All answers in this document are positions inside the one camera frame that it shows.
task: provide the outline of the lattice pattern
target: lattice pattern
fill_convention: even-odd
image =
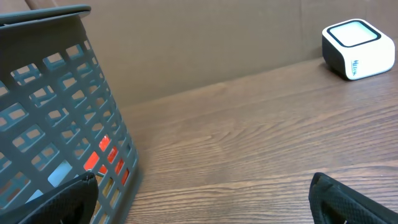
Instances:
[[[92,222],[106,223],[129,190],[137,154],[90,43],[32,61],[0,76],[0,208],[85,172],[95,154],[102,194]]]

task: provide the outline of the laundry basket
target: laundry basket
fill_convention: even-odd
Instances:
[[[81,23],[90,10],[0,15],[0,214],[86,170],[92,223],[123,222],[132,204],[137,151]]]

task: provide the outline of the gray basket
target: gray basket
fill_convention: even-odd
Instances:
[[[0,15],[0,214],[87,169],[99,182],[91,222],[128,213],[138,155],[80,20],[90,10]]]

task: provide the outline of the device screen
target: device screen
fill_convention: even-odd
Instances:
[[[377,34],[358,21],[333,27],[330,29],[330,32],[347,47],[377,38]]]

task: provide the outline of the wall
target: wall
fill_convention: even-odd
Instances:
[[[83,22],[120,106],[319,57],[322,29],[347,19],[398,37],[396,0],[52,1],[92,6]]]

